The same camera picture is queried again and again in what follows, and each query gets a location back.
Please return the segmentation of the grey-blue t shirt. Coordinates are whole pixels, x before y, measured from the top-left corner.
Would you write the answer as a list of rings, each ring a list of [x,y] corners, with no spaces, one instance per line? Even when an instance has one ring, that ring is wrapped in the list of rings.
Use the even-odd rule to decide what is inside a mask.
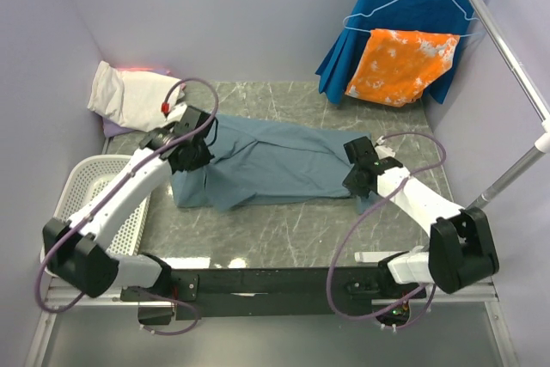
[[[351,164],[344,146],[361,133],[223,114],[217,120],[209,135],[210,163],[172,177],[177,207],[224,212],[349,197],[343,180]]]

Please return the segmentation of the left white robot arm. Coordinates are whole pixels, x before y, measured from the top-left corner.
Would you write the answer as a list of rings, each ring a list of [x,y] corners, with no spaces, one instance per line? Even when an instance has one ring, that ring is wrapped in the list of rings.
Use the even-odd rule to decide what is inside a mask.
[[[184,107],[179,120],[149,132],[122,171],[80,211],[43,228],[48,270],[96,298],[112,287],[138,287],[151,299],[172,294],[172,269],[147,254],[110,254],[119,228],[174,173],[193,171],[212,159],[206,138],[214,115]]]

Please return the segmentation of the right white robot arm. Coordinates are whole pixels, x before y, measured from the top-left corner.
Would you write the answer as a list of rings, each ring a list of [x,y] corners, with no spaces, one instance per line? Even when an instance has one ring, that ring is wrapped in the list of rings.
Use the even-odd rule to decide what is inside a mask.
[[[434,284],[452,294],[500,269],[486,214],[447,200],[413,176],[388,148],[361,137],[344,144],[351,171],[343,186],[352,194],[376,194],[404,211],[429,236],[427,248],[382,259],[378,290],[397,297],[408,284]]]

